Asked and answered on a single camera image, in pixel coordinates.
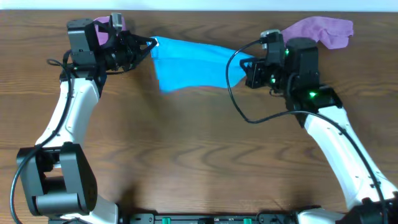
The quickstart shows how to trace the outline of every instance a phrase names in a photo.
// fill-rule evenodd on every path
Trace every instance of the cloth fold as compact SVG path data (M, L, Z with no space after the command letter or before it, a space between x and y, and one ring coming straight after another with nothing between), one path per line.
M226 88L226 63L235 50L225 47L198 44L165 37L157 39L158 46L152 49L157 79L163 92L192 86ZM241 59L252 56L239 53L229 66L229 82L235 86L245 76L239 66Z

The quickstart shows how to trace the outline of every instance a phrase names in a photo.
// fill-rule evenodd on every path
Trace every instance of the pink cloth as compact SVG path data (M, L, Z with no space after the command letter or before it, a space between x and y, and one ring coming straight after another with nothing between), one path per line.
M308 37L319 40L328 49L347 47L349 36L354 35L353 21L334 19L322 16L312 16L296 22L281 32L285 44L295 37Z
M100 21L102 23L109 22L109 16L96 18L95 21ZM126 30L126 23L124 22L124 17L122 17L122 30ZM108 40L108 34L104 32L98 32L98 26L95 25L95 31L97 32L98 42L103 45Z

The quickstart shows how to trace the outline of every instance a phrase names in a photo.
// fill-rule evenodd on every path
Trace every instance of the wood grain surface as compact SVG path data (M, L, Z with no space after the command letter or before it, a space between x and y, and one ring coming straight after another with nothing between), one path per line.
M285 29L308 16L354 22L345 49L320 49L322 81L340 95L366 149L398 184L398 14L326 12L124 11L138 35L215 44L231 49L266 29ZM59 67L69 49L66 23L109 11L0 11L0 222L12 222L8 198L20 147L42 134L58 101ZM247 51L260 56L259 47ZM233 89L251 118L285 110L268 89ZM252 125L220 88L159 91L150 58L111 76L88 126L86 157L100 194L125 209L158 212L288 210L309 204L345 212L340 185L315 141L288 116ZM27 209L19 181L17 212Z

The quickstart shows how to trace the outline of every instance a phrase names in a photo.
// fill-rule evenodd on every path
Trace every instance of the green led light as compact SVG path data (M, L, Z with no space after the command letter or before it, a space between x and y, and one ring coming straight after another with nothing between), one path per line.
M317 95L317 93L315 93L315 92L310 92L310 97L311 97L311 98L314 98L316 95Z

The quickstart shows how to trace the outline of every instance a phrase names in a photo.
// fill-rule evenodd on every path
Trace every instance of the blue towel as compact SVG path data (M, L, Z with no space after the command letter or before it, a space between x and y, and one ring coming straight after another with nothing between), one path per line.
M165 37L153 37L158 45L151 51L160 90L170 92L186 87L226 88L225 66L235 50ZM252 56L239 53L229 66L231 87L245 77L239 61Z

